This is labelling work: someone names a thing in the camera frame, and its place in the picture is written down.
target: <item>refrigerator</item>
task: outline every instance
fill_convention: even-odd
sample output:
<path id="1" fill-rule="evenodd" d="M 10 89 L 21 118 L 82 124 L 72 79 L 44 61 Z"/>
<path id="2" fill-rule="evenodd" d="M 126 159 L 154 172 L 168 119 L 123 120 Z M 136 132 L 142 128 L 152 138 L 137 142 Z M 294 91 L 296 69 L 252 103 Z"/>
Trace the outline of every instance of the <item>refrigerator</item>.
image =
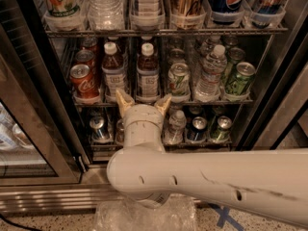
<path id="1" fill-rule="evenodd" d="M 256 69 L 249 97 L 198 103 L 205 109 L 224 105 L 233 120 L 230 139 L 223 144 L 166 145 L 169 153 L 206 153 L 275 149 L 293 120 L 307 106 L 307 0 L 285 0 L 283 21 L 276 28 L 219 27 L 177 30 L 168 27 L 141 31 L 132 27 L 130 0 L 123 2 L 125 29 L 116 31 L 51 31 L 43 15 L 42 0 L 0 0 L 0 102 L 31 144 L 0 152 L 0 211 L 31 212 L 95 208 L 100 201 L 121 199 L 108 182 L 106 166 L 121 145 L 91 139 L 89 112 L 101 110 L 113 124 L 119 120 L 117 104 L 80 104 L 73 97 L 69 70 L 81 39 L 123 37 L 128 41 L 129 68 L 134 69 L 136 45 L 141 36 L 158 41 L 166 61 L 167 39 L 187 41 L 210 35 L 237 36 L 246 59 Z M 133 70 L 129 76 L 134 93 Z M 194 101 L 185 107 L 196 105 Z M 277 116 L 287 116 L 286 120 Z M 278 125 L 269 129 L 271 124 Z"/>

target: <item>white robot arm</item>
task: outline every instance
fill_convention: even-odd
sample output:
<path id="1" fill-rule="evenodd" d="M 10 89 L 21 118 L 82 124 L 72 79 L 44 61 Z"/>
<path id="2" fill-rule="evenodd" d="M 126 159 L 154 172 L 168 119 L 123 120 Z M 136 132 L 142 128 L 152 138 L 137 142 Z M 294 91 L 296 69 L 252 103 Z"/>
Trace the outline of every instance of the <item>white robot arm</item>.
<path id="1" fill-rule="evenodd" d="M 170 193 L 182 193 L 308 226 L 308 149 L 166 153 L 161 133 L 169 98 L 156 107 L 134 105 L 118 91 L 117 102 L 125 142 L 110 160 L 107 174 L 119 192 L 152 208 L 164 204 Z"/>

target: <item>floor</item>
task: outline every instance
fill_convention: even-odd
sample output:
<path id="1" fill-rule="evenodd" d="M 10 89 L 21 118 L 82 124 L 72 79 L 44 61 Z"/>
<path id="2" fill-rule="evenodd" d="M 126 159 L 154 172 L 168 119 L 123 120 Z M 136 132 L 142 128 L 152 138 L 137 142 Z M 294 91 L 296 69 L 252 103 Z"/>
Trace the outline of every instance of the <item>floor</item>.
<path id="1" fill-rule="evenodd" d="M 279 144 L 278 148 L 302 147 L 301 136 L 298 133 L 300 126 L 295 126 L 286 138 Z M 6 218 L 14 223 L 27 227 L 36 228 L 41 231 L 101 231 L 94 229 L 97 223 L 95 210 L 69 211 L 45 214 L 11 215 Z M 303 231 L 299 227 L 291 226 L 275 220 L 257 217 L 248 213 L 230 210 L 216 205 L 206 205 L 202 208 L 195 208 L 196 227 L 193 231 L 232 231 L 232 230 L 283 230 L 283 231 Z M 7 224 L 0 219 L 1 231 L 20 231 L 22 229 Z"/>

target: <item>white bottle cap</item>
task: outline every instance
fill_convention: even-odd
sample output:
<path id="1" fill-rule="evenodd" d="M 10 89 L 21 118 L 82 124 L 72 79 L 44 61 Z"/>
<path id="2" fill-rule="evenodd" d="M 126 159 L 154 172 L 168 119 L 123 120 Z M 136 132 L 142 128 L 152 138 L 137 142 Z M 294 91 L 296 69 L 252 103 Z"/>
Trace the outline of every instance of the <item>white bottle cap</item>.
<path id="1" fill-rule="evenodd" d="M 154 47 L 152 43 L 144 43 L 141 47 L 141 52 L 145 57 L 152 56 L 154 54 Z"/>
<path id="2" fill-rule="evenodd" d="M 216 46 L 214 47 L 213 52 L 214 52 L 215 55 L 221 56 L 221 55 L 224 54 L 225 48 L 224 48 L 223 45 L 220 45 L 220 44 L 219 44 L 219 45 L 216 45 Z"/>
<path id="3" fill-rule="evenodd" d="M 212 41 L 217 42 L 220 40 L 220 35 L 210 35 L 210 38 Z"/>
<path id="4" fill-rule="evenodd" d="M 151 40 L 151 39 L 153 39 L 152 36 L 142 36 L 141 38 L 142 38 L 143 40 Z"/>
<path id="5" fill-rule="evenodd" d="M 183 111 L 176 111 L 174 113 L 174 117 L 176 117 L 177 119 L 184 119 L 185 115 Z"/>
<path id="6" fill-rule="evenodd" d="M 116 53 L 116 44 L 114 42 L 106 42 L 104 44 L 105 53 L 108 55 L 113 55 Z"/>
<path id="7" fill-rule="evenodd" d="M 108 40 L 115 41 L 118 40 L 118 37 L 108 37 Z"/>

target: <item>plastic bag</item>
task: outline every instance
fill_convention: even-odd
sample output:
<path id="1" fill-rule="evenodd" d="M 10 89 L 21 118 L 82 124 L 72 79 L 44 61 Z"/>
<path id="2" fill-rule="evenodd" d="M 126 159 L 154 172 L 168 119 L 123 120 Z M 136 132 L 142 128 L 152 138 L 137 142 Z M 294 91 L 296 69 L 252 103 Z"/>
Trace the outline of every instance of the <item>plastic bag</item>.
<path id="1" fill-rule="evenodd" d="M 193 200 L 182 195 L 172 195 L 158 209 L 129 198 L 106 201 L 96 208 L 92 231 L 195 231 L 195 212 Z"/>

